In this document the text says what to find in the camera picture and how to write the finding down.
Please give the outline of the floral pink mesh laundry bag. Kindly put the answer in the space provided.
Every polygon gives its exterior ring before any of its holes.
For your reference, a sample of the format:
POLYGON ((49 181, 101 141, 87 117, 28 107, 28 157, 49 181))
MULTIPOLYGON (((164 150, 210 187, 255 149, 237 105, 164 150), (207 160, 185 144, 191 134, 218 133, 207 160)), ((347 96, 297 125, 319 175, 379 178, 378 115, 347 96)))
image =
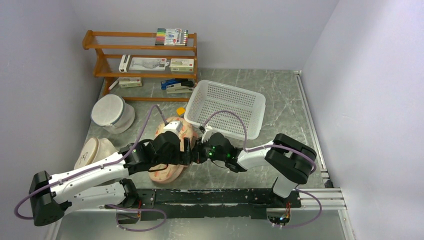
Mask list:
MULTIPOLYGON (((182 141, 184 138, 190 140, 191 147, 194 147, 195 139, 198 137, 198 134, 193 130, 193 126, 188 123, 183 117, 173 116, 167 119, 168 122, 179 121, 182 124, 182 127, 179 131, 179 138, 182 141)), ((152 182, 158 184, 168 184, 176 180, 180 174, 187 168, 187 165, 166 165, 159 164, 154 167, 151 167, 149 170, 152 172, 148 173, 148 176, 152 182)))

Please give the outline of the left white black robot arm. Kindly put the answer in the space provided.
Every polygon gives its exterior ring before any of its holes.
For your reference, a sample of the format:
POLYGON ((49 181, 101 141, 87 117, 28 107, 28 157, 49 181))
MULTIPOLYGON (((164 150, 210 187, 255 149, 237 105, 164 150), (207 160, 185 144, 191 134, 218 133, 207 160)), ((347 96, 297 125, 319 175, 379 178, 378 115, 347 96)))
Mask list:
POLYGON ((129 176, 157 165, 189 165, 195 144, 194 137, 166 131, 77 170, 54 175, 41 171, 33 176, 29 190, 30 219, 41 227, 86 207, 138 207, 142 200, 129 176))

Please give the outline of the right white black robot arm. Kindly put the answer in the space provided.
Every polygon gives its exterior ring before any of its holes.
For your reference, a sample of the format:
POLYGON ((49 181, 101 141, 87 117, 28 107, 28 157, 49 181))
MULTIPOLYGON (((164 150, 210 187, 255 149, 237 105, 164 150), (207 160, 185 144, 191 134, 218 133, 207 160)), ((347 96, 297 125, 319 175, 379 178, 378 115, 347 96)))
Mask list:
POLYGON ((295 187, 308 182, 309 176, 317 169, 316 157, 314 149, 283 133, 276 134, 268 143, 242 149, 217 132, 207 140, 198 139, 190 154, 190 160, 196 164, 221 161, 235 173, 261 166, 273 167, 280 174, 269 197, 275 207, 282 207, 295 187))

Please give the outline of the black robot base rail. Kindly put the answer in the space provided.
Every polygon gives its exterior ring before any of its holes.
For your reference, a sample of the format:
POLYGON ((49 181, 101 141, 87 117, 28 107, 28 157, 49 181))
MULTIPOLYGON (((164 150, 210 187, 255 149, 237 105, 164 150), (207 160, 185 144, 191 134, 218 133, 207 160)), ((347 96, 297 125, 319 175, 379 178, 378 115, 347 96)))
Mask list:
POLYGON ((139 200, 131 207, 135 212, 119 211, 119 224, 163 219, 250 217, 264 220, 269 209, 300 208, 301 200, 293 190, 280 197, 271 188, 212 188, 212 189, 148 189, 137 190, 139 200))

